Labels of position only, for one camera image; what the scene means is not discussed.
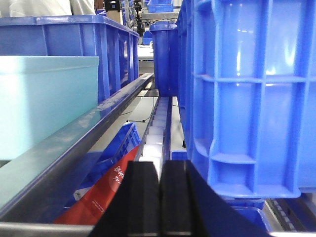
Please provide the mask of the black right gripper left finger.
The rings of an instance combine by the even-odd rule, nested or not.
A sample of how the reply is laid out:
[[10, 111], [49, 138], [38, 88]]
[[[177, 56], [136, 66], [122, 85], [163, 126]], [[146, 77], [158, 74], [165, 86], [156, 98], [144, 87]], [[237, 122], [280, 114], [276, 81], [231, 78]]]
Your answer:
[[89, 236], [159, 236], [159, 184], [152, 162], [128, 162], [118, 191]]

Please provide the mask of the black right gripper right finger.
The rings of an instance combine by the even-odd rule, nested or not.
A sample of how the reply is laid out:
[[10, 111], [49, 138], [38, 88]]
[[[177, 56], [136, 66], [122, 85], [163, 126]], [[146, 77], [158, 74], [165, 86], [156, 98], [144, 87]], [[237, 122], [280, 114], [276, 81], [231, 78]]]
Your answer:
[[165, 162], [160, 190], [163, 237], [269, 236], [219, 197], [188, 160]]

